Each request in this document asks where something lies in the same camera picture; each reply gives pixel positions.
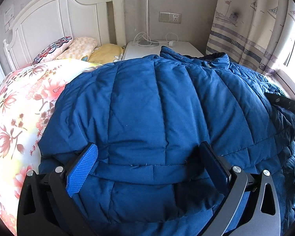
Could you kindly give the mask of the blue puffer jacket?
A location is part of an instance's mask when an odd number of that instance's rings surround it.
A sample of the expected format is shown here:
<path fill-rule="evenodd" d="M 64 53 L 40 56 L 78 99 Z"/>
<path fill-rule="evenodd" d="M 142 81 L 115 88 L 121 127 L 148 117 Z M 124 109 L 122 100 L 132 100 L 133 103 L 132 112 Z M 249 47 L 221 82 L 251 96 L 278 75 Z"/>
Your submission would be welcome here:
<path fill-rule="evenodd" d="M 196 235 L 217 211 L 198 145 L 273 178 L 286 231 L 295 220 L 295 114 L 271 105 L 283 91 L 225 53 L 109 63 L 69 82 L 38 143 L 39 172 L 99 156 L 74 201 L 100 235 Z"/>

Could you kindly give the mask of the sailboat print curtain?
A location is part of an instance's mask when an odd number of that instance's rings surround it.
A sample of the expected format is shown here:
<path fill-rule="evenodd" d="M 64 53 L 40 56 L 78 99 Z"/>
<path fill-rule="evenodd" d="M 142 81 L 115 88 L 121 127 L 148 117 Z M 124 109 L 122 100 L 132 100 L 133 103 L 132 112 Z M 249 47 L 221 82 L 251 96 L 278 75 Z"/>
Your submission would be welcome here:
<path fill-rule="evenodd" d="M 295 42 L 293 0 L 217 0 L 206 53 L 274 76 Z"/>

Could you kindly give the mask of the floral bed quilt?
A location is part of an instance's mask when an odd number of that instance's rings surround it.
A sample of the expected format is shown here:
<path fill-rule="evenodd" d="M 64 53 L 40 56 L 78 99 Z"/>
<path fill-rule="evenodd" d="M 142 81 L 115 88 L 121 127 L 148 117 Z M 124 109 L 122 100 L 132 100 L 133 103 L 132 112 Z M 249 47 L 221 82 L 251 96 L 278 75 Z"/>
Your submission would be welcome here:
<path fill-rule="evenodd" d="M 17 234 L 17 208 L 29 170 L 38 171 L 38 142 L 66 84 L 99 67 L 76 59 L 53 60 L 11 72 L 0 86 L 0 219 Z"/>

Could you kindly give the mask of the embroidered floral pillow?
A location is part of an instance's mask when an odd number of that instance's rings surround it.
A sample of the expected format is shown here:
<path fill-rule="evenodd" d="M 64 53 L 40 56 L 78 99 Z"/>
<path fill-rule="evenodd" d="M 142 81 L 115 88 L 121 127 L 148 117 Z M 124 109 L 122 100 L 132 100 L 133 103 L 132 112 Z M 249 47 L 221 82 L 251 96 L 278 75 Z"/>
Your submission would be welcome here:
<path fill-rule="evenodd" d="M 55 60 L 71 45 L 72 42 L 73 38 L 71 36 L 65 36 L 49 44 L 34 58 L 32 65 Z"/>

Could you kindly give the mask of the yellow pillow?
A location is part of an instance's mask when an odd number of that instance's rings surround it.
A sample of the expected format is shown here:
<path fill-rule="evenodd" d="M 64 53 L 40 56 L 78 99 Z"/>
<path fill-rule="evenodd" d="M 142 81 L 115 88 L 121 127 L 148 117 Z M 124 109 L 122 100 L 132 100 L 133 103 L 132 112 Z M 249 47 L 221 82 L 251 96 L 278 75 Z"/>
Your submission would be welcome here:
<path fill-rule="evenodd" d="M 115 44 L 104 44 L 93 50 L 88 62 L 106 64 L 121 61 L 124 56 L 124 49 Z"/>

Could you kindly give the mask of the silver desk lamp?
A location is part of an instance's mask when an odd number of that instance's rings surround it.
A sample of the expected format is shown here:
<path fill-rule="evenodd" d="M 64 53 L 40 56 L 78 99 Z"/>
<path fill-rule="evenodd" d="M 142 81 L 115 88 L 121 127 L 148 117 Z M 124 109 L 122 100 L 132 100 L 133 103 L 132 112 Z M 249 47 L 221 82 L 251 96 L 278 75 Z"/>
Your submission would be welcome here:
<path fill-rule="evenodd" d="M 149 0 L 145 0 L 145 32 L 139 35 L 137 44 L 142 47 L 157 47 L 158 41 L 153 41 L 150 37 L 150 10 Z"/>

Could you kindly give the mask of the white nightstand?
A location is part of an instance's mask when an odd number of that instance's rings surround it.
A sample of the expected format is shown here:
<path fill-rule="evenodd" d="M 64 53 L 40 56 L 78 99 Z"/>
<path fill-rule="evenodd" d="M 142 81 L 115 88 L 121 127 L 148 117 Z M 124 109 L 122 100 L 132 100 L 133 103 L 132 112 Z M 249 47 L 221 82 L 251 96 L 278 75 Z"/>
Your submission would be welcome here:
<path fill-rule="evenodd" d="M 137 43 L 130 41 L 124 51 L 123 60 L 142 58 L 147 55 L 159 55 L 161 47 L 165 46 L 181 55 L 189 55 L 191 57 L 204 56 L 198 49 L 187 41 L 174 41 L 173 47 L 169 46 L 166 41 L 161 41 L 158 46 L 139 46 Z"/>

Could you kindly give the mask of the white wooden headboard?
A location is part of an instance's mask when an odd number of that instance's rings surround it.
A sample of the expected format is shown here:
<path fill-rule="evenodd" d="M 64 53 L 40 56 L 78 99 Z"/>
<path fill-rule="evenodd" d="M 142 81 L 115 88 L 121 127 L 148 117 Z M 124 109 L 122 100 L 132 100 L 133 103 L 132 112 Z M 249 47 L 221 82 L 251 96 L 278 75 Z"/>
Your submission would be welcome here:
<path fill-rule="evenodd" d="M 111 24 L 117 45 L 125 46 L 124 0 L 32 0 L 11 23 L 12 39 L 3 41 L 4 53 L 14 71 L 64 36 L 110 43 Z"/>

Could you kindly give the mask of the window frame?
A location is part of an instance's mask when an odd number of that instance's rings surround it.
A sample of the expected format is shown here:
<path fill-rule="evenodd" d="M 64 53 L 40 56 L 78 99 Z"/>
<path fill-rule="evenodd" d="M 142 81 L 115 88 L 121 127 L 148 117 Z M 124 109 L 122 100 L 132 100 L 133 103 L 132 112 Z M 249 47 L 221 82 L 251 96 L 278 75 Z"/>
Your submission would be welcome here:
<path fill-rule="evenodd" d="M 277 80 L 285 92 L 295 99 L 295 2 L 289 0 L 287 19 L 292 22 L 287 44 L 288 55 L 277 73 Z"/>

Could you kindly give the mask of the wall switch and socket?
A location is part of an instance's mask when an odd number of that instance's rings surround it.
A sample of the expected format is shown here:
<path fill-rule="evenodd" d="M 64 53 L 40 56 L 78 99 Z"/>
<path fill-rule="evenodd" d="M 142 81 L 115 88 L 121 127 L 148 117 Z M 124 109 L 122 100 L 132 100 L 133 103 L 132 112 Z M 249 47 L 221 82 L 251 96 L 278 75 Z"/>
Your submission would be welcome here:
<path fill-rule="evenodd" d="M 171 12 L 159 12 L 159 22 L 165 23 L 181 23 L 182 14 Z"/>

